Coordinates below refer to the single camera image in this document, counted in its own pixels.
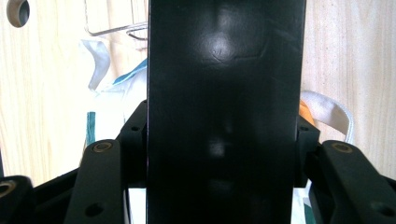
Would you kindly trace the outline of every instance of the light wood surface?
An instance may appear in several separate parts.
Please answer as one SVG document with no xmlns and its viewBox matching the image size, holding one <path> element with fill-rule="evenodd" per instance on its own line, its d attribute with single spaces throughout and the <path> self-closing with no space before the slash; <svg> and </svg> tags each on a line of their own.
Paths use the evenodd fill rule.
<svg viewBox="0 0 396 224">
<path fill-rule="evenodd" d="M 130 1 L 97 8 L 88 0 L 90 27 L 106 29 L 138 15 Z M 83 1 L 30 0 L 22 28 L 0 2 L 0 148 L 6 175 L 28 175 L 36 185 L 78 167 L 85 139 L 87 86 L 92 69 L 81 60 Z M 111 52 L 108 80 L 146 57 L 125 33 L 103 36 Z M 302 90 L 344 104 L 355 118 L 355 145 L 384 175 L 396 178 L 396 2 L 308 0 Z M 342 138 L 325 130 L 322 139 Z"/>
</svg>

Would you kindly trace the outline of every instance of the black panel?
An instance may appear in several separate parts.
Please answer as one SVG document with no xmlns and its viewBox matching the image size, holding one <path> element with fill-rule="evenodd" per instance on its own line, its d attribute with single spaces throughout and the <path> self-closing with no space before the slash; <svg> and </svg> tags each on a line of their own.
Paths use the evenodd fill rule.
<svg viewBox="0 0 396 224">
<path fill-rule="evenodd" d="M 290 223 L 304 0 L 150 2 L 148 223 Z"/>
<path fill-rule="evenodd" d="M 145 188 L 147 175 L 147 101 L 143 101 L 122 126 L 117 140 L 124 161 L 125 181 L 129 188 Z"/>
<path fill-rule="evenodd" d="M 301 116 L 298 119 L 297 127 L 294 187 L 305 188 L 308 181 L 308 177 L 304 173 L 306 155 L 317 149 L 320 131 Z"/>
<path fill-rule="evenodd" d="M 35 188 L 37 224 L 64 223 L 77 174 L 75 169 Z"/>
</svg>

